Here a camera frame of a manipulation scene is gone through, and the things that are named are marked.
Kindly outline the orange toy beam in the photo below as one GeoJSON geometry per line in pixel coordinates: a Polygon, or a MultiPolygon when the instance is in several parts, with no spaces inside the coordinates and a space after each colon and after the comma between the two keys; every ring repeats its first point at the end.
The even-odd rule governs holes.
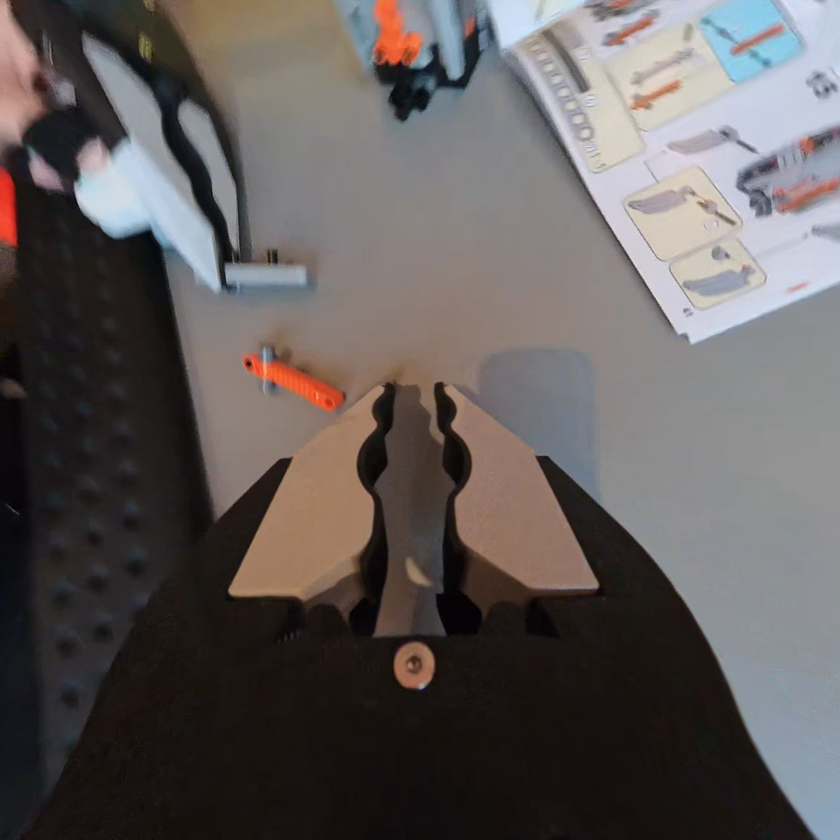
{"type": "Polygon", "coordinates": [[[242,364],[245,371],[257,379],[265,393],[280,389],[328,413],[336,412],[345,402],[341,390],[282,361],[270,347],[245,354],[242,364]]]}

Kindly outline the black perforated board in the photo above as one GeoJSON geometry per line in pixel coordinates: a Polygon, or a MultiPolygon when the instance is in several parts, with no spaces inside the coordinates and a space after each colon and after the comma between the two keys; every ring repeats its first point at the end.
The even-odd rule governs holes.
{"type": "Polygon", "coordinates": [[[76,747],[151,594],[211,521],[160,247],[106,236],[66,195],[15,180],[24,573],[2,606],[2,838],[76,747]]]}

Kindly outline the orange traffic cone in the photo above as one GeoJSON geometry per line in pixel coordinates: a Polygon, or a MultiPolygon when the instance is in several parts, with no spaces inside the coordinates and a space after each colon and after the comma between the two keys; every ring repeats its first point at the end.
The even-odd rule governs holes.
{"type": "Polygon", "coordinates": [[[15,249],[18,246],[18,214],[14,180],[3,166],[0,176],[1,242],[15,249]]]}

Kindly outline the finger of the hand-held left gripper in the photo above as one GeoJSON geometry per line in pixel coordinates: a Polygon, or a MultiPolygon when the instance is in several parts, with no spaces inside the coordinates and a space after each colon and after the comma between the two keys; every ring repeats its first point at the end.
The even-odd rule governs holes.
{"type": "Polygon", "coordinates": [[[192,198],[211,229],[217,259],[244,263],[249,247],[243,240],[239,184],[224,141],[212,112],[193,98],[178,103],[178,161],[192,198]]]}
{"type": "Polygon", "coordinates": [[[152,233],[174,251],[197,282],[216,293],[224,289],[224,264],[217,259],[208,222],[200,214],[178,160],[177,105],[198,96],[186,82],[129,56],[89,33],[81,37],[84,56],[125,130],[110,154],[117,169],[152,217],[152,233]]]}

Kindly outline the grey desk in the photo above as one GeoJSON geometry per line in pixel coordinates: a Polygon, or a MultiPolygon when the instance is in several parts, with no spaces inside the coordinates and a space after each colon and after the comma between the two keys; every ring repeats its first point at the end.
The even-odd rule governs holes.
{"type": "Polygon", "coordinates": [[[434,383],[597,499],[710,640],[766,763],[838,838],[838,290],[677,337],[497,55],[406,123],[331,2],[169,2],[238,142],[249,235],[315,286],[215,296],[170,262],[213,513],[330,417],[263,395],[262,342],[353,401],[402,385],[397,554],[439,561],[434,383]]]}

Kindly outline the grey toy robot model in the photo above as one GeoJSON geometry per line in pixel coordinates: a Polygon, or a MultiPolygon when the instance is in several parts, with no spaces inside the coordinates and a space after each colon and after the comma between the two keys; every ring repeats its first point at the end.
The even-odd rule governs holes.
{"type": "Polygon", "coordinates": [[[335,1],[363,70],[404,123],[441,90],[468,87],[489,38],[483,2],[335,1]]]}

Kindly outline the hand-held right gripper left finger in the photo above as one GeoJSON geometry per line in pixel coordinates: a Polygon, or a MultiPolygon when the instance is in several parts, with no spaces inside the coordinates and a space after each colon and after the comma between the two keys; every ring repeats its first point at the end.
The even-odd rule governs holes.
{"type": "Polygon", "coordinates": [[[377,385],[292,456],[228,587],[235,600],[331,605],[377,619],[388,549],[376,483],[396,388],[377,385]]]}

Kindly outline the grey toy beam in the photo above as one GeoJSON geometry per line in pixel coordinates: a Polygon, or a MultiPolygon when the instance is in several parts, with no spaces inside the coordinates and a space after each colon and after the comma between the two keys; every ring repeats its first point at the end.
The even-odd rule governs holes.
{"type": "Polygon", "coordinates": [[[283,259],[275,247],[268,248],[262,259],[234,259],[224,264],[223,286],[232,295],[303,290],[310,285],[307,268],[283,259]]]}

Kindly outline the person's left hand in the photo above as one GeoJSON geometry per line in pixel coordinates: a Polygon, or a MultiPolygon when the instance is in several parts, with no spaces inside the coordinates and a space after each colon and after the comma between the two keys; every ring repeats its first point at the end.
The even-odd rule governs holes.
{"type": "Polygon", "coordinates": [[[52,193],[75,192],[109,162],[98,126],[43,61],[11,2],[1,12],[1,152],[24,157],[32,181],[52,193]]]}

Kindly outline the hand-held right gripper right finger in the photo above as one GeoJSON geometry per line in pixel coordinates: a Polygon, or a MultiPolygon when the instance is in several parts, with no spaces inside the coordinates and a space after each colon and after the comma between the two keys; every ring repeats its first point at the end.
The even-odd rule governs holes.
{"type": "Polygon", "coordinates": [[[446,617],[483,617],[496,605],[593,595],[599,582],[535,451],[457,387],[434,386],[453,483],[443,534],[446,617]]]}

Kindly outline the instruction booklet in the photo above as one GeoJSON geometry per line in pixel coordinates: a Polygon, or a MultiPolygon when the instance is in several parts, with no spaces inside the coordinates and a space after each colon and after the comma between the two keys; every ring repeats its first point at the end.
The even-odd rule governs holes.
{"type": "Polygon", "coordinates": [[[697,343],[839,283],[839,2],[489,2],[674,330],[697,343]]]}

